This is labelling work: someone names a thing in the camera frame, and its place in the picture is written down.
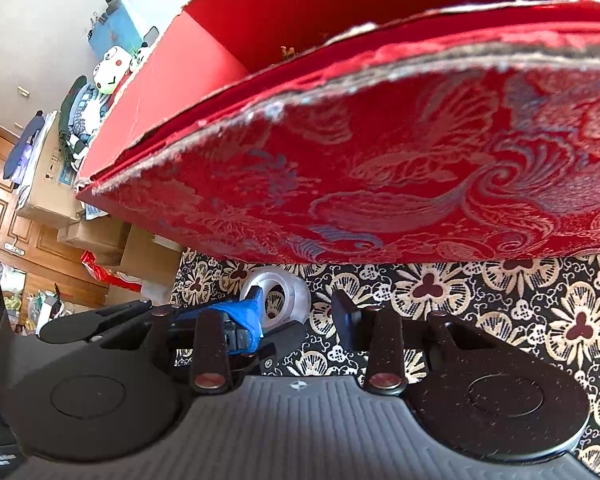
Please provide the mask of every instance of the open box lid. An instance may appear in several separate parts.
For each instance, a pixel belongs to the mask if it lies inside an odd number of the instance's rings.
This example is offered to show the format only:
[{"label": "open box lid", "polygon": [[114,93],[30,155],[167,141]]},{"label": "open box lid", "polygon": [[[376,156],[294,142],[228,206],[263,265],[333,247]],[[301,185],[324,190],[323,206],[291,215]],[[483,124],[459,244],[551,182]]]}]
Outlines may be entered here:
[{"label": "open box lid", "polygon": [[[110,170],[117,171],[144,150],[138,146],[143,139],[158,131],[164,136],[161,125],[169,125],[171,132],[177,129],[175,124],[184,126],[170,121],[172,117],[247,74],[280,62],[281,46],[303,52],[356,25],[392,22],[436,7],[494,1],[504,0],[192,0],[162,35],[142,70],[129,79],[90,148],[78,184],[106,179]],[[233,92],[224,106],[231,104],[230,99],[238,104],[253,96]]]}]

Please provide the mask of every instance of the crosshair logo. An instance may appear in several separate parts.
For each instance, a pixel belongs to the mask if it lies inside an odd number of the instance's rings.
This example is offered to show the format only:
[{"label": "crosshair logo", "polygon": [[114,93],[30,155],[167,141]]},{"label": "crosshair logo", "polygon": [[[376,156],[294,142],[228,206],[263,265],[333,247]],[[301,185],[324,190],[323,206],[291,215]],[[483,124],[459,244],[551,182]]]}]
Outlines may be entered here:
[{"label": "crosshair logo", "polygon": [[291,383],[291,387],[294,390],[298,390],[298,391],[304,390],[307,386],[308,386],[308,384],[305,383],[304,381],[301,381],[300,379]]}]

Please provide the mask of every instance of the black device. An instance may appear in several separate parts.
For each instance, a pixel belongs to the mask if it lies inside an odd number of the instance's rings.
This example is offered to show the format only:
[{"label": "black device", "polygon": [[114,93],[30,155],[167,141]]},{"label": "black device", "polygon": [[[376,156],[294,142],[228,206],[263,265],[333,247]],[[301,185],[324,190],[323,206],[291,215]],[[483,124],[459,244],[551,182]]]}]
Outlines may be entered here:
[{"label": "black device", "polygon": [[[295,322],[254,354],[222,313],[131,302],[15,335],[0,293],[0,478],[592,480],[570,453],[589,402],[568,374],[441,311],[426,321],[331,298],[354,377],[263,376]],[[177,348],[193,348],[187,367]],[[407,384],[404,350],[427,376]]]}]

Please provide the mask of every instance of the flower pattern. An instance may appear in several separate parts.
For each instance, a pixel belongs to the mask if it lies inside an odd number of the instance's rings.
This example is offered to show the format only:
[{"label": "flower pattern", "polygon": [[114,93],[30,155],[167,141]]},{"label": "flower pattern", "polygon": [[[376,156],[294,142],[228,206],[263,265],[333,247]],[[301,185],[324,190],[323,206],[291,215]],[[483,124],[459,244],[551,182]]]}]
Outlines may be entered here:
[{"label": "flower pattern", "polygon": [[[259,264],[218,261],[185,251],[174,302],[195,304],[237,294],[244,273]],[[287,265],[312,294],[308,335],[301,348],[283,358],[272,373],[291,376],[356,376],[362,384],[365,353],[340,345],[331,318],[331,295],[341,288],[354,303],[394,308],[423,319],[442,308],[568,373],[589,397],[591,417],[575,455],[600,476],[600,253],[571,258],[465,264]],[[266,311],[275,315],[283,295],[272,290]],[[190,362],[190,350],[176,362]],[[426,376],[422,352],[404,353],[409,383]]]}]

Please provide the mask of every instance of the roll of tape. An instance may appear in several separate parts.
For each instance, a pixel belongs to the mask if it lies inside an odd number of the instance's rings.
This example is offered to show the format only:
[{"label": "roll of tape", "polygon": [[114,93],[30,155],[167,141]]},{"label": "roll of tape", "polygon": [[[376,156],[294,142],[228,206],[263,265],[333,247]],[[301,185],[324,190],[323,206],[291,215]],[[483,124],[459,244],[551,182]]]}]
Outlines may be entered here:
[{"label": "roll of tape", "polygon": [[280,313],[273,319],[269,318],[265,311],[262,318],[264,333],[293,320],[304,324],[309,317],[309,309],[311,309],[309,287],[306,286],[304,280],[280,267],[267,266],[255,269],[244,282],[240,291],[240,299],[243,300],[247,296],[247,292],[252,286],[261,287],[266,298],[276,285],[282,287],[285,302]]}]

